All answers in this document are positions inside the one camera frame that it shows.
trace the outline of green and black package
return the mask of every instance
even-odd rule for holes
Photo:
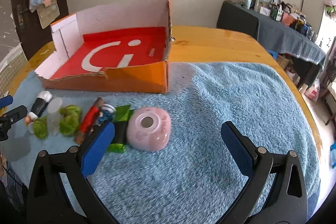
[[[109,145],[107,151],[114,153],[126,152],[126,130],[128,121],[133,115],[134,109],[130,109],[131,105],[118,106],[115,108],[114,124],[114,138]]]

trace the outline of round hole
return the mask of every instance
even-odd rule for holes
[[[128,42],[128,45],[131,46],[131,47],[138,46],[140,44],[141,44],[141,40],[139,40],[139,39],[135,39],[135,40],[132,40],[132,41]]]
[[[149,128],[153,125],[153,119],[151,117],[145,117],[141,120],[141,125],[144,128]]]

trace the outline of pink ceramic object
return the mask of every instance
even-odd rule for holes
[[[162,108],[143,107],[134,111],[127,127],[128,143],[139,150],[159,151],[170,137],[170,117]]]

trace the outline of blue gripper pad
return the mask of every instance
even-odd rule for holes
[[[252,152],[253,149],[255,150],[256,147],[250,141],[249,145],[252,145],[252,150],[250,150],[250,152],[248,151],[244,139],[247,137],[243,136],[232,122],[223,123],[220,133],[240,172],[244,176],[251,177],[254,172],[254,160],[250,152]]]
[[[0,109],[13,103],[13,97],[8,95],[0,99]]]
[[[92,141],[92,144],[82,156],[81,172],[85,178],[96,171],[98,164],[114,138],[113,123],[108,122],[104,128],[101,128],[101,126],[100,132],[95,139],[89,140]]]

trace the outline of metal screw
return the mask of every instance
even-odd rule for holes
[[[267,150],[266,150],[265,147],[260,146],[260,147],[258,147],[258,152],[259,152],[260,154],[265,154],[265,153],[267,152]]]
[[[39,156],[44,157],[47,154],[45,150],[40,151]]]
[[[76,153],[78,151],[78,146],[74,145],[69,148],[70,153]]]
[[[290,154],[293,158],[295,158],[295,157],[297,156],[297,153],[296,153],[295,151],[293,151],[293,150],[291,150],[291,151],[289,152],[289,154]]]

